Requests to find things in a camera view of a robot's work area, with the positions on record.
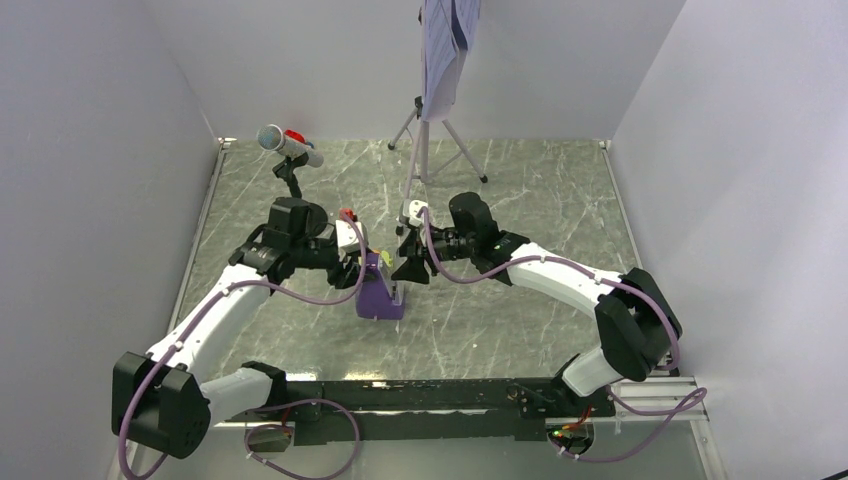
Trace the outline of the purple metronome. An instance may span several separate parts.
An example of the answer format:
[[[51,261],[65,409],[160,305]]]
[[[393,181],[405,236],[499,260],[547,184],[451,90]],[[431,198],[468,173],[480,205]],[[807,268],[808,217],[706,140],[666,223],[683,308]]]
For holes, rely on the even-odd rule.
[[[391,279],[393,270],[378,267],[379,253],[367,253],[366,276],[355,296],[355,312],[362,319],[400,321],[405,313],[404,286]]]

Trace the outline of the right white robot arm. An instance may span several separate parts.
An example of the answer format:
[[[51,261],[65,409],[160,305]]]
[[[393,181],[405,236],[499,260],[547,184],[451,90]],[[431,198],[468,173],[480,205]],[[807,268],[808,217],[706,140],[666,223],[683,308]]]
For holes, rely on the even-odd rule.
[[[452,226],[433,225],[429,205],[407,200],[408,229],[398,248],[396,281],[427,284],[438,274],[457,284],[491,279],[539,292],[593,319],[599,343],[568,361],[552,388],[554,407],[576,415],[591,394],[620,380],[644,381],[666,356],[679,358],[683,329],[650,273],[618,273],[554,254],[528,237],[501,229],[473,192],[449,202]]]

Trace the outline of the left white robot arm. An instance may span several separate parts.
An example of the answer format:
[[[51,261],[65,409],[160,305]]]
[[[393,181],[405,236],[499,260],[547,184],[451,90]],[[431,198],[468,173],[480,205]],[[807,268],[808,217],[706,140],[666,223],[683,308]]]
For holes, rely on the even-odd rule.
[[[285,371],[249,361],[213,378],[214,363],[245,322],[275,293],[312,305],[283,283],[298,270],[323,270],[352,298],[364,281],[367,230],[351,213],[330,221],[317,204],[279,197],[268,219],[228,259],[204,299],[145,353],[127,352],[113,367],[112,430],[118,438],[184,459],[218,423],[253,411],[279,417],[289,401]]]

